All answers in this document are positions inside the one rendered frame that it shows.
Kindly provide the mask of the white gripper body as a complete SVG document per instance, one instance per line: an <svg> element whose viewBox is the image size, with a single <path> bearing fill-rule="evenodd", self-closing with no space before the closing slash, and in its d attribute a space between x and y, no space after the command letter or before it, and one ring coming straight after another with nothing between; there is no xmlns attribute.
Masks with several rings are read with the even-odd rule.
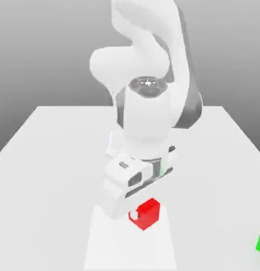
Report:
<svg viewBox="0 0 260 271"><path fill-rule="evenodd" d="M131 191L124 191L112 181L105 179L101 185L98 204L112 219L119 219L127 212L136 209L151 198L156 198L166 192L171 184L170 167L160 178L143 184Z"/></svg>

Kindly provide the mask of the small red cube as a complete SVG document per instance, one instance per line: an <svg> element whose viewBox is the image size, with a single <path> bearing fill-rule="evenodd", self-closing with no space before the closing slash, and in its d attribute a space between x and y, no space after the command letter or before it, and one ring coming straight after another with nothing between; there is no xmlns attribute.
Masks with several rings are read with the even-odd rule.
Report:
<svg viewBox="0 0 260 271"><path fill-rule="evenodd" d="M129 211L128 218L141 230L146 230L159 220L160 203L151 198L139 205L135 212L137 213L136 219L132 215L133 211Z"/></svg>

